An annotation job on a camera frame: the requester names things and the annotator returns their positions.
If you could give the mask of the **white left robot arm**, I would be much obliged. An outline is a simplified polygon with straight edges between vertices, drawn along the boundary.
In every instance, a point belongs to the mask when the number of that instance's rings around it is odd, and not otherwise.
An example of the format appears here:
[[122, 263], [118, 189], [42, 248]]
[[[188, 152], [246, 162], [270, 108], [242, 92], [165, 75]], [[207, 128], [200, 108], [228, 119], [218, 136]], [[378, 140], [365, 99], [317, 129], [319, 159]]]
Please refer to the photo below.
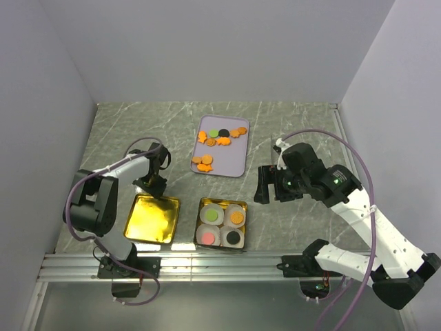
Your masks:
[[123, 158], [98, 170], [78, 170], [65, 202], [63, 221], [72, 238], [91, 241], [114, 261], [122, 277], [131, 277], [139, 268], [136, 246], [114, 229], [121, 186], [135, 185], [160, 199], [167, 180], [160, 175], [171, 163], [171, 154], [160, 139], [151, 140], [148, 150], [130, 145]]

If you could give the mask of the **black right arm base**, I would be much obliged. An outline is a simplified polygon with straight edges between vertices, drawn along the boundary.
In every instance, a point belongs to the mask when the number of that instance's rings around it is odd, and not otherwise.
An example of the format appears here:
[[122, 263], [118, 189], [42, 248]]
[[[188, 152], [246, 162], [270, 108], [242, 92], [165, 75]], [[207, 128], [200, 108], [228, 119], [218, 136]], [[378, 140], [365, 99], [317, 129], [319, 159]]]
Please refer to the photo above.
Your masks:
[[284, 278], [299, 280], [300, 292], [306, 300], [323, 301], [331, 295], [331, 279], [343, 275], [322, 269], [316, 262], [303, 255], [283, 255], [276, 265]]

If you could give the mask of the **orange round waffle cookie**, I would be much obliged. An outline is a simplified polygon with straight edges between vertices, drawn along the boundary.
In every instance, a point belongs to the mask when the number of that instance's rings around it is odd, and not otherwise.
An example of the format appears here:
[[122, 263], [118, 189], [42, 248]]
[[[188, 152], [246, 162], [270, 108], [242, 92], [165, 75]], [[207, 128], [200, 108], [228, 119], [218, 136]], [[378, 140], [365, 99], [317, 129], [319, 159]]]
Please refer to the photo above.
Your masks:
[[236, 225], [241, 224], [244, 221], [243, 213], [240, 211], [232, 212], [230, 215], [230, 221]]

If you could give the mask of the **pink round cookie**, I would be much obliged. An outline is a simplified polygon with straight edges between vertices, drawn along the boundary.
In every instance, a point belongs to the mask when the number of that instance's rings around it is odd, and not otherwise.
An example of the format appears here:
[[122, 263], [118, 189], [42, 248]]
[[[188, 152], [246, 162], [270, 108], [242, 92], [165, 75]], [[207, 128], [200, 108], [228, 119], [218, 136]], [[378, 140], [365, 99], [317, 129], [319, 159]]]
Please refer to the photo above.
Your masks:
[[203, 245], [213, 245], [216, 241], [216, 236], [212, 232], [206, 232], [201, 237], [201, 243]]

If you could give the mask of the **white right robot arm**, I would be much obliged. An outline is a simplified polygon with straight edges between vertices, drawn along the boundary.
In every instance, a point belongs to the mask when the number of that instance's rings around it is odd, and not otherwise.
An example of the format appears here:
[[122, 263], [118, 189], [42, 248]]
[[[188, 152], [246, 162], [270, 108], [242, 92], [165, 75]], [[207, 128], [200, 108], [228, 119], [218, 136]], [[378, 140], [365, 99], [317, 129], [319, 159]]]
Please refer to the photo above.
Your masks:
[[269, 186], [281, 203], [309, 195], [337, 214], [375, 252], [375, 257], [343, 250], [324, 239], [309, 244], [295, 261], [283, 257], [285, 277], [314, 277], [324, 272], [367, 280], [376, 296], [395, 310], [405, 307], [440, 269], [440, 258], [414, 246], [372, 204], [368, 192], [345, 166], [325, 167], [308, 143], [278, 139], [278, 161], [258, 169], [254, 201], [269, 203]]

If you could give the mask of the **gold tin lid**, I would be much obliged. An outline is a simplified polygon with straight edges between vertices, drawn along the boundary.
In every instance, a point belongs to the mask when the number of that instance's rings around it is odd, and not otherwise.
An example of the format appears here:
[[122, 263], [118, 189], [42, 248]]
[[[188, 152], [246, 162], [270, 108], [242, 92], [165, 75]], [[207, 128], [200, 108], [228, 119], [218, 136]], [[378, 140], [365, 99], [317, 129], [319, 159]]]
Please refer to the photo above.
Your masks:
[[141, 243], [170, 244], [176, 232], [181, 202], [175, 197], [155, 199], [138, 194], [125, 224], [124, 236]]

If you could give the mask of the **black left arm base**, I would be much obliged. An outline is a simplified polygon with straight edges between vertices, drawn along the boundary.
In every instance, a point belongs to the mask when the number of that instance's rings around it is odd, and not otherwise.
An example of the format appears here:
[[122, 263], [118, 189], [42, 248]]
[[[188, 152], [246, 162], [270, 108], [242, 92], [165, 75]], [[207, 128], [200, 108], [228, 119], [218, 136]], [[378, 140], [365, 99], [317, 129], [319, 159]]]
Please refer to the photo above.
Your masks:
[[[138, 306], [152, 302], [159, 295], [161, 285], [158, 280], [161, 269], [160, 257], [141, 257], [129, 266], [116, 263], [110, 257], [103, 256], [99, 262], [98, 279], [112, 280], [111, 293], [114, 301], [123, 305]], [[156, 289], [150, 298], [134, 302], [141, 293], [144, 281], [152, 280]]]

